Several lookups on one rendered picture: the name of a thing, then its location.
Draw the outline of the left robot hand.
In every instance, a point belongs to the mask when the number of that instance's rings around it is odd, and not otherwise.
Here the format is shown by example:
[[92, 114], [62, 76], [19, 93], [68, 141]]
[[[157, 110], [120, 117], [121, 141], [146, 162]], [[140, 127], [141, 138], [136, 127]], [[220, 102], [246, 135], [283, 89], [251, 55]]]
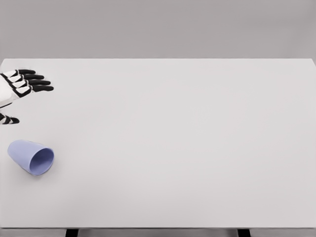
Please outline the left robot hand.
[[[0, 110], [11, 105], [14, 101], [24, 98], [31, 93], [53, 91], [51, 82], [43, 75], [30, 69], [16, 69], [0, 73]], [[0, 111], [0, 125], [18, 124], [20, 120], [10, 117]]]

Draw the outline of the lavender plastic cup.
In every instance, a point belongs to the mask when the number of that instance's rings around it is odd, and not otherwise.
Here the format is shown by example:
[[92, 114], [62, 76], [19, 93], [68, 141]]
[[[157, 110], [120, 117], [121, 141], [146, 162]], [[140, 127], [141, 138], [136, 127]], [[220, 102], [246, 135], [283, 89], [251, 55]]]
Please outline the lavender plastic cup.
[[35, 176], [46, 173], [54, 162], [51, 148], [27, 140], [13, 141], [7, 153], [21, 168]]

